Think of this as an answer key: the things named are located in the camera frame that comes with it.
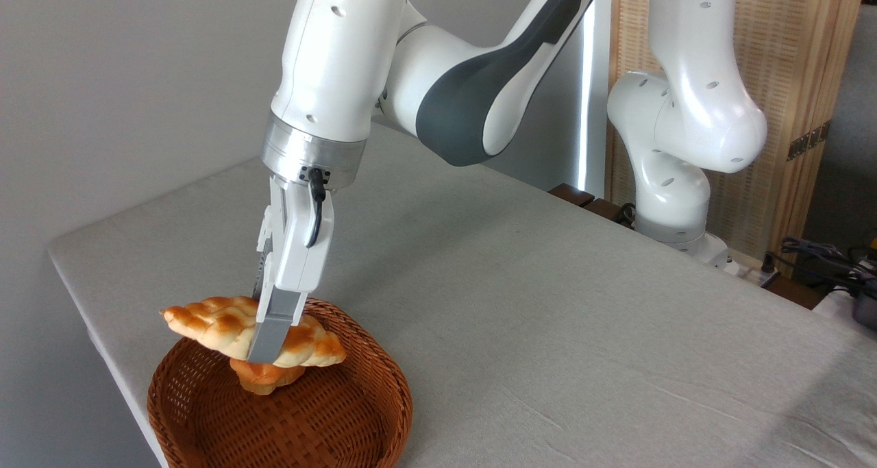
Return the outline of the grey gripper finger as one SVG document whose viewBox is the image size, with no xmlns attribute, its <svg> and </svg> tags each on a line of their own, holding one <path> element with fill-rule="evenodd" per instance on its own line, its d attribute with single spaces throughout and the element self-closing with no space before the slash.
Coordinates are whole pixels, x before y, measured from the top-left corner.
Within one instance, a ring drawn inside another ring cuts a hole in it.
<svg viewBox="0 0 877 468">
<path fill-rule="evenodd" d="M 268 255 L 269 255 L 269 252 L 261 252 L 260 253 L 259 269 L 257 271 L 257 276 L 256 276 L 255 284 L 254 284 L 253 293 L 251 294 L 251 297 L 253 297 L 253 299 L 256 302 L 260 302 L 261 293 L 263 292 L 263 288 L 265 286 L 265 274 L 266 274 L 266 264 L 267 264 L 267 256 Z"/>
<path fill-rule="evenodd" d="M 256 316 L 254 337 L 247 361 L 254 364 L 273 364 L 288 331 L 298 325 L 304 311 L 307 293 L 286 291 L 274 286 L 263 290 Z"/>
</svg>

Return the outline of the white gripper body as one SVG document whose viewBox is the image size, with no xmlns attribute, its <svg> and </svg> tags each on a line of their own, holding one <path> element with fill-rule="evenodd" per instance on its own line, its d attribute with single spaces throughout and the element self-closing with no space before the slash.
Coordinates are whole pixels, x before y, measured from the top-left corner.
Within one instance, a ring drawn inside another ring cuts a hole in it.
<svg viewBox="0 0 877 468">
<path fill-rule="evenodd" d="M 265 286 L 313 293 L 331 246 L 335 212 L 332 191 L 317 202 L 309 185 L 272 175 L 270 203 L 261 222 L 257 251 L 267 256 Z"/>
</svg>

